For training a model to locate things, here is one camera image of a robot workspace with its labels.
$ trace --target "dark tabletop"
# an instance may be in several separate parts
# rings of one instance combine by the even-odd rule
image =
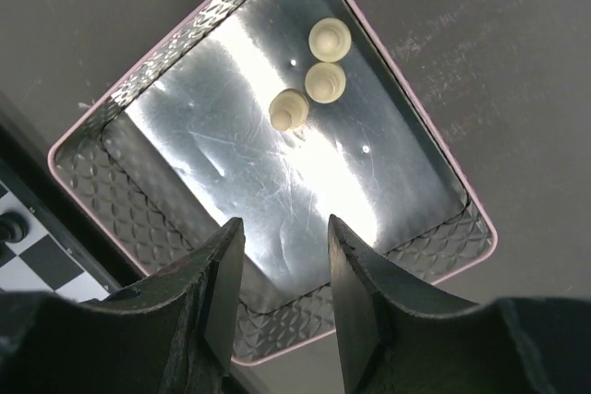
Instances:
[[[201,1],[0,0],[2,123],[43,162]],[[479,302],[591,294],[587,0],[356,1],[499,231],[487,262],[441,286]],[[245,376],[262,391],[340,392],[335,350],[328,338]]]

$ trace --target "black chess piece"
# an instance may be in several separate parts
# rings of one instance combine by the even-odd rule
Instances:
[[[27,237],[29,225],[24,217],[16,212],[0,216],[0,242],[15,244]]]

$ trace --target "gray surface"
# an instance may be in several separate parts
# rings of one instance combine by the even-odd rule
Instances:
[[[353,36],[340,62],[348,76],[343,97],[310,101],[302,126],[277,131],[271,101],[304,89],[317,62],[308,32],[325,17],[345,21]],[[249,260],[240,296],[260,313],[328,283],[331,214],[386,253],[465,205],[460,181],[343,0],[247,0],[124,114],[128,120],[115,119],[103,140],[127,156],[141,153],[133,171],[122,166],[149,197],[181,179],[182,191],[166,196],[187,194],[186,205],[202,209],[172,210],[187,214],[181,221],[163,213],[186,238],[203,238],[202,230],[180,228],[203,224],[203,216],[219,225],[244,219]],[[129,138],[128,125],[143,137]],[[158,164],[151,147],[165,160],[152,193],[143,187]],[[151,200],[168,206],[167,198]]]
[[[0,0],[0,31],[9,36],[0,53],[3,111],[11,105],[13,121],[35,127],[36,143],[46,150],[80,114],[79,102],[99,97],[199,1]],[[500,232],[490,260],[442,286],[477,301],[588,296],[586,0],[357,2]],[[80,70],[78,60],[87,68]],[[274,392],[314,392],[305,384],[327,380],[334,385],[322,392],[341,392],[328,356],[336,355],[332,339],[317,345],[256,375]]]

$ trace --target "shiny metal surface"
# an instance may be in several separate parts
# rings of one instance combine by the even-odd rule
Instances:
[[[315,63],[308,32],[324,17],[352,31],[347,89],[278,132],[269,104],[303,89]],[[217,223],[244,218],[244,276],[255,283],[243,282],[241,298],[258,311],[328,281],[331,213],[386,251],[464,207],[455,174],[343,0],[246,1],[125,114]]]

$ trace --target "tray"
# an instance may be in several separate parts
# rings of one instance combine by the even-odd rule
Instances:
[[[343,97],[294,131],[269,104],[304,90],[308,33],[353,37]],[[260,363],[333,330],[327,220],[427,281],[486,258],[496,234],[352,0],[208,0],[50,152],[66,190],[144,274],[243,217],[235,360]]]

